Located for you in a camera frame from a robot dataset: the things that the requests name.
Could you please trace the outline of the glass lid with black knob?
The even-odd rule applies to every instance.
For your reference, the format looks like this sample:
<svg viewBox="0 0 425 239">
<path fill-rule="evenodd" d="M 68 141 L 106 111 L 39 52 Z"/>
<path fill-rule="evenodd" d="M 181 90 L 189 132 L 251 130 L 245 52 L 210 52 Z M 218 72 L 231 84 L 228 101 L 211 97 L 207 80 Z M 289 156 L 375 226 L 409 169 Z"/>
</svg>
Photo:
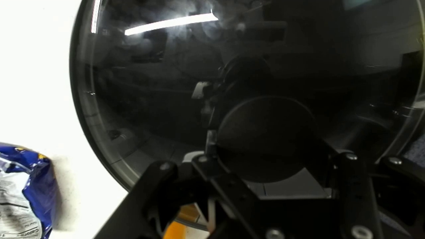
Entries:
<svg viewBox="0 0 425 239">
<path fill-rule="evenodd" d="M 342 239 L 334 157 L 374 170 L 425 134 L 425 0 L 82 0 L 70 80 L 128 194 L 215 130 L 264 239 Z"/>
</svg>

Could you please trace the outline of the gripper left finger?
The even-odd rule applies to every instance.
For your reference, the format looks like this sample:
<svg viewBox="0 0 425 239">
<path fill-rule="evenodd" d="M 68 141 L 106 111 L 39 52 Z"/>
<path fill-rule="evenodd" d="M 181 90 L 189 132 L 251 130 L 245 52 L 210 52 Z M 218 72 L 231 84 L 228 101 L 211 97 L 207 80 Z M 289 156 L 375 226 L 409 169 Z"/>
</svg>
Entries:
<svg viewBox="0 0 425 239">
<path fill-rule="evenodd" d="M 151 164 L 94 239 L 162 239 L 183 205 L 196 203 L 207 217 L 208 239 L 264 239 L 258 197 L 218 158 L 217 132 L 205 153 L 190 162 Z"/>
</svg>

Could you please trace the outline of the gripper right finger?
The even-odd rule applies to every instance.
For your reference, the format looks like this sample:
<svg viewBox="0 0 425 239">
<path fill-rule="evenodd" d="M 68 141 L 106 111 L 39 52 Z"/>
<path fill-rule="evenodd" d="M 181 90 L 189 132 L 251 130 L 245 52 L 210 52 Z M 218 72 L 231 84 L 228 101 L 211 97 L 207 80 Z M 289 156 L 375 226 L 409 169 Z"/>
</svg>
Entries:
<svg viewBox="0 0 425 239">
<path fill-rule="evenodd" d="M 342 239 L 425 239 L 425 167 L 401 156 L 374 170 L 352 153 L 334 161 Z"/>
</svg>

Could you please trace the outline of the blue snack bag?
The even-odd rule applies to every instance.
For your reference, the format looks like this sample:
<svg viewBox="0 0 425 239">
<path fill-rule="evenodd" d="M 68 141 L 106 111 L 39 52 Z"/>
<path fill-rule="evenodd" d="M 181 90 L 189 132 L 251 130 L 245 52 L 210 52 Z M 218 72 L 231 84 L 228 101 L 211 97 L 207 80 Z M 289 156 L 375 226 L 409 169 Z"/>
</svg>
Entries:
<svg viewBox="0 0 425 239">
<path fill-rule="evenodd" d="M 49 239 L 57 193 L 47 156 L 0 142 L 0 239 Z"/>
</svg>

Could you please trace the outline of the blue grey patterned cloth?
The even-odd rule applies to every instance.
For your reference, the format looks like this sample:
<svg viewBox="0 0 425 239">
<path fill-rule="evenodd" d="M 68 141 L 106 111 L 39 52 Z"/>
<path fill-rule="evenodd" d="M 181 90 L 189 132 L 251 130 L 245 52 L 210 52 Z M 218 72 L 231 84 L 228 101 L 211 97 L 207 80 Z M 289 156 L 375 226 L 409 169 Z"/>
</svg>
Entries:
<svg viewBox="0 0 425 239">
<path fill-rule="evenodd" d="M 425 134 L 402 156 L 381 159 L 375 180 L 384 239 L 425 239 Z"/>
</svg>

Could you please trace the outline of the orange yellow object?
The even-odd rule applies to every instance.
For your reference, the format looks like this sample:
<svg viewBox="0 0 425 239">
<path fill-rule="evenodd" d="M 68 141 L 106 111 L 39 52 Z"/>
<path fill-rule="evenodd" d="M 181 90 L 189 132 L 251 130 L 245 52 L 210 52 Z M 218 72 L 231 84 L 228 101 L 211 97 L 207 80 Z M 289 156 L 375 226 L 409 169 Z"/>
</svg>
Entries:
<svg viewBox="0 0 425 239">
<path fill-rule="evenodd" d="M 163 239 L 205 239 L 208 233 L 194 227 L 199 226 L 198 219 L 200 215 L 194 204 L 182 206 Z"/>
</svg>

